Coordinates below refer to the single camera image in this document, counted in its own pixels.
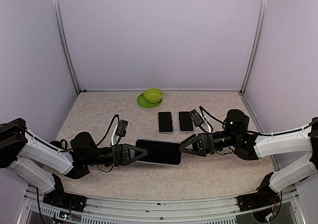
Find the held black phone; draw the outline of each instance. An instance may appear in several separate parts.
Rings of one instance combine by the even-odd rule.
[[[171,112],[158,112],[159,133],[172,133],[172,115]]]
[[[139,139],[136,141],[136,147],[146,149],[148,154],[138,161],[178,165],[181,163],[180,146],[180,143]]]
[[[194,126],[189,111],[180,111],[178,117],[180,132],[194,132]]]

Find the beige table surface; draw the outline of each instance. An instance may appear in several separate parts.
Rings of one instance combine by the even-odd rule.
[[[224,120],[229,109],[247,111],[235,92],[167,91],[163,103],[153,109],[137,104],[141,92],[81,93],[58,135],[58,140],[70,141],[76,134],[88,131],[97,143],[106,132],[114,114],[129,121],[127,135],[121,143],[135,145],[138,138],[180,142],[190,134],[179,132],[178,111],[206,108],[212,115]],[[158,112],[172,112],[173,134],[158,133]],[[214,131],[221,124],[210,119]],[[249,129],[254,130],[250,121]],[[110,134],[104,143],[109,146]],[[135,162],[129,166],[114,167],[103,173],[90,167],[90,174],[72,180],[59,175],[65,191],[84,195],[134,200],[185,200],[236,195],[254,191],[263,177],[273,171],[269,158],[243,161],[234,154],[207,157],[182,154],[180,165],[155,165]]]

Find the green plate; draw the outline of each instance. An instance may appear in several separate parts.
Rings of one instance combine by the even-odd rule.
[[[141,107],[144,107],[144,108],[155,108],[155,107],[159,106],[162,103],[162,100],[160,102],[158,102],[158,103],[149,103],[149,102],[147,102],[143,93],[138,96],[137,101],[138,101],[138,104]]]

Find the wall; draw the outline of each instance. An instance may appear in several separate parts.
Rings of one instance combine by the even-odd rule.
[[[76,96],[51,0],[0,0],[0,123],[17,117],[51,141]],[[0,223],[12,224],[27,183],[0,170]]]
[[[268,0],[246,98],[266,132],[318,116],[318,0]],[[278,155],[284,167],[301,154]],[[318,175],[298,183],[309,223],[318,222]]]
[[[82,89],[239,90],[260,0],[60,0]]]

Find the bowl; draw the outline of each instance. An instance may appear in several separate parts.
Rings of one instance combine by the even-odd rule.
[[[158,88],[150,88],[144,92],[144,97],[149,103],[158,103],[161,101],[163,91]]]

